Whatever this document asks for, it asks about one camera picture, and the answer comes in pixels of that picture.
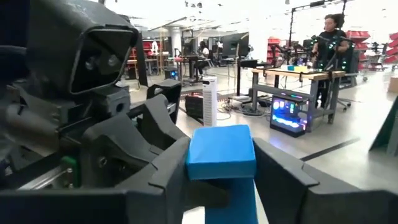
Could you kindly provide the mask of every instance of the blue object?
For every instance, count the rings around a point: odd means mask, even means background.
[[[196,129],[186,164],[191,180],[253,178],[256,157],[249,126]]]
[[[206,224],[258,224],[254,182],[251,178],[225,180],[229,204],[226,208],[206,208]]]

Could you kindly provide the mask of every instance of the floor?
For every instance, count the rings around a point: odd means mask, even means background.
[[[217,76],[220,94],[236,91],[234,88],[236,71],[233,68],[230,68],[229,76],[227,68],[211,68],[208,73]],[[251,86],[251,72],[242,70],[241,74],[241,92],[247,93]],[[398,193],[398,157],[389,157],[381,151],[368,152],[396,97],[387,93],[389,77],[393,73],[366,72],[365,75],[368,78],[366,82],[362,77],[358,77],[358,86],[340,91],[340,98],[353,102],[346,112],[343,112],[342,106],[338,106],[334,124],[327,124],[326,119],[318,120],[312,133],[297,139],[269,129],[269,122],[265,117],[247,117],[234,112],[219,113],[217,125],[248,124],[254,137],[262,138],[296,158],[303,158],[325,149],[338,148],[310,159],[307,163],[361,189],[387,189]],[[159,76],[149,77],[149,83],[151,85],[161,82],[162,79]],[[273,83],[273,80],[264,78],[261,81]],[[283,84],[280,88],[309,92],[308,82],[301,84],[294,79],[287,79],[286,86]],[[200,85],[188,86],[183,88],[183,91],[200,89]],[[145,88],[131,90],[131,93],[132,101],[143,100]],[[177,126],[191,136],[193,130],[199,128],[201,124],[180,111]],[[257,216],[260,224],[268,223],[258,195]],[[183,223],[202,224],[204,219],[204,209],[196,208],[185,213]]]

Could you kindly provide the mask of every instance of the white pillar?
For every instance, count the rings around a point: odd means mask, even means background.
[[[270,12],[264,10],[269,8],[266,3],[267,1],[252,0],[252,11],[249,18],[249,44],[254,48],[251,56],[260,62],[267,61],[268,38],[270,36],[270,24],[267,22]]]
[[[181,46],[181,29],[179,27],[172,27],[169,30],[170,36],[172,37],[172,55],[175,56],[175,50],[178,49],[180,52],[182,51]]]

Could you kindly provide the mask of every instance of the person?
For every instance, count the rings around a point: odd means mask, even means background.
[[[199,43],[199,55],[201,58],[208,58],[210,54],[209,48],[207,48],[206,43],[201,41]],[[203,69],[208,65],[204,60],[199,60],[195,63],[195,68],[199,71],[199,74],[203,74]]]
[[[347,37],[345,32],[341,30],[344,24],[344,14],[329,14],[325,16],[325,26],[324,30],[322,33],[319,34],[320,37],[323,37],[324,39],[332,39],[334,37]],[[337,51],[340,56],[338,56],[337,60],[341,60],[341,54],[347,51],[349,48],[349,43],[347,41],[341,41],[340,45],[335,47],[334,50],[329,50],[328,47],[325,44],[319,44],[316,43],[313,46],[312,53],[315,56],[315,59],[319,62],[324,59],[325,54],[326,60],[329,61],[332,59],[332,57],[335,54],[335,51]],[[329,80],[323,80],[318,82],[318,92],[317,92],[317,99],[321,97],[321,108],[325,108],[326,101],[328,99],[328,90],[329,90]]]

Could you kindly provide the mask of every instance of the cable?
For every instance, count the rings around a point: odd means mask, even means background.
[[[0,54],[19,54],[26,55],[26,47],[18,47],[13,45],[0,45]]]

